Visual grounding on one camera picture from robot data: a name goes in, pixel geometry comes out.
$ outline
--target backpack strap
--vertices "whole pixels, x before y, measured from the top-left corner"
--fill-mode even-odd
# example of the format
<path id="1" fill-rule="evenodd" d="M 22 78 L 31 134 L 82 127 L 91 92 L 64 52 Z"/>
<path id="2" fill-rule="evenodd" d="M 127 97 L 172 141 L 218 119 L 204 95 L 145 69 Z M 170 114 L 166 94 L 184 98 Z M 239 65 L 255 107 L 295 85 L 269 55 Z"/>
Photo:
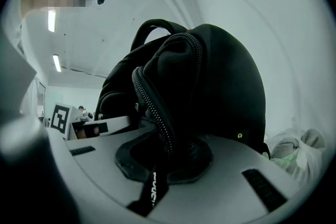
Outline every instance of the backpack strap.
<path id="1" fill-rule="evenodd" d="M 104 119 L 134 113 L 137 96 L 132 82 L 132 72 L 136 67 L 144 66 L 152 59 L 168 38 L 169 36 L 161 37 L 133 50 L 112 69 L 99 95 L 95 121 L 98 120 L 100 113 L 104 115 Z"/>
<path id="2" fill-rule="evenodd" d="M 163 19 L 152 19 L 145 21 L 139 28 L 138 32 L 136 32 L 135 38 L 132 43 L 131 51 L 142 46 L 148 35 L 156 28 L 164 28 L 170 34 L 174 35 L 177 33 L 184 33 L 187 29 L 179 24 L 169 22 Z"/>

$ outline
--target gray surface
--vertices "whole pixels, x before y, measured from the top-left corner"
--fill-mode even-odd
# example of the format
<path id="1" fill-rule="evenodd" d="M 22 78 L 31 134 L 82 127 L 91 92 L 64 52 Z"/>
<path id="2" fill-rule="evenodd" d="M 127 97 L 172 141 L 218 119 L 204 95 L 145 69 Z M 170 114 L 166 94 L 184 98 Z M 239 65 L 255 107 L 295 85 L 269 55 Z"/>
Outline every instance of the gray surface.
<path id="1" fill-rule="evenodd" d="M 19 109 L 36 71 L 22 57 L 0 27 L 0 109 Z"/>
<path id="2" fill-rule="evenodd" d="M 114 162 L 117 149 L 125 142 L 148 132 L 149 128 L 139 129 L 103 137 L 67 141 L 70 150 L 93 146 L 96 150 L 74 157 L 86 175 L 119 203 L 127 206 L 138 200 L 142 183 L 127 179 Z"/>
<path id="3" fill-rule="evenodd" d="M 51 136 L 56 163 L 85 223 L 141 223 L 136 214 L 130 211 L 127 214 L 127 209 L 120 204 L 128 205 L 138 199 L 142 184 L 124 177 L 114 163 L 114 155 L 122 143 L 148 130 L 143 128 L 66 142 L 61 137 L 56 141 Z M 214 153 L 212 167 L 193 184 L 170 186 L 147 223 L 244 223 L 269 215 L 241 174 L 250 168 L 258 169 L 286 198 L 298 191 L 290 176 L 249 147 L 210 135 L 201 135 L 200 138 Z M 89 145 L 96 150 L 75 157 L 68 151 Z"/>
<path id="4" fill-rule="evenodd" d="M 244 223 L 266 215 L 241 174 L 258 169 L 287 199 L 298 190 L 294 180 L 249 147 L 225 138 L 201 135 L 214 153 L 209 171 L 193 184 L 170 186 L 149 218 L 166 223 Z"/>
<path id="5" fill-rule="evenodd" d="M 93 184 L 70 154 L 61 133 L 52 128 L 47 128 L 47 132 L 56 165 L 75 199 L 81 223 L 153 223 L 119 205 L 96 184 Z"/>
<path id="6" fill-rule="evenodd" d="M 6 165 L 17 165 L 47 141 L 45 129 L 37 118 L 18 116 L 15 120 L 0 122 L 0 159 Z"/>

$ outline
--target ceiling light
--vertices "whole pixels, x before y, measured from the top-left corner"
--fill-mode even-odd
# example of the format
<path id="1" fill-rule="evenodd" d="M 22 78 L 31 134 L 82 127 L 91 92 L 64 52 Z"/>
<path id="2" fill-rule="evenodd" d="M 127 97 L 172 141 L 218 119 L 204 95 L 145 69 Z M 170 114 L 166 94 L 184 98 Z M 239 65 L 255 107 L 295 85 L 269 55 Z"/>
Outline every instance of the ceiling light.
<path id="1" fill-rule="evenodd" d="M 48 30 L 50 32 L 55 32 L 55 19 L 56 19 L 56 11 L 49 10 L 48 11 Z"/>
<path id="2" fill-rule="evenodd" d="M 55 63 L 55 67 L 56 67 L 57 72 L 62 72 L 61 71 L 61 66 L 59 65 L 58 55 L 54 54 L 53 59 L 54 59 L 54 63 Z"/>

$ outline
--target black backpack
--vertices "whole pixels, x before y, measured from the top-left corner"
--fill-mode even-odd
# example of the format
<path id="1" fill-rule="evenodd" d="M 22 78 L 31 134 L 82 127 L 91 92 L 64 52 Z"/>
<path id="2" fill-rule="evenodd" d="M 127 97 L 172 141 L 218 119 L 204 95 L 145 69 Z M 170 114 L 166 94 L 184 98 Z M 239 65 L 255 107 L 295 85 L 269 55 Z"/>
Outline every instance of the black backpack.
<path id="1" fill-rule="evenodd" d="M 157 27 L 171 35 L 144 44 Z M 197 133 L 237 140 L 268 153 L 258 68 L 236 38 L 209 24 L 187 30 L 162 19 L 145 22 L 131 52 L 104 82 L 95 120 L 99 113 L 104 119 L 128 115 L 133 129 L 143 122 L 156 126 L 122 145 L 115 157 L 126 177 L 148 183 L 147 188 L 158 169 L 165 175 L 161 186 L 189 183 L 205 173 L 212 154 Z M 157 200 L 164 191 L 156 194 Z M 130 208 L 142 215 L 150 210 L 135 204 Z"/>

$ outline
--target black slot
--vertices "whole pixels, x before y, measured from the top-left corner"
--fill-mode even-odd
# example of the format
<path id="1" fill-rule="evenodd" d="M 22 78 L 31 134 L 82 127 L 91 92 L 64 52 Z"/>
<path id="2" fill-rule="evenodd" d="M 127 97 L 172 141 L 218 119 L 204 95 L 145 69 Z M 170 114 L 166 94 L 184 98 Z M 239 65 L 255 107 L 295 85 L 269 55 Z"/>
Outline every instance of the black slot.
<path id="1" fill-rule="evenodd" d="M 76 156 L 76 155 L 88 153 L 88 152 L 95 151 L 95 150 L 96 149 L 93 146 L 86 146 L 86 147 L 77 148 L 75 150 L 70 150 L 70 153 L 72 154 L 72 156 Z"/>
<path id="2" fill-rule="evenodd" d="M 275 187 L 256 169 L 242 172 L 269 212 L 283 205 L 287 200 Z"/>
<path id="3" fill-rule="evenodd" d="M 109 131 L 109 129 L 107 128 L 107 123 L 103 122 L 103 123 L 98 123 L 98 128 L 99 128 L 99 133 L 107 133 Z"/>

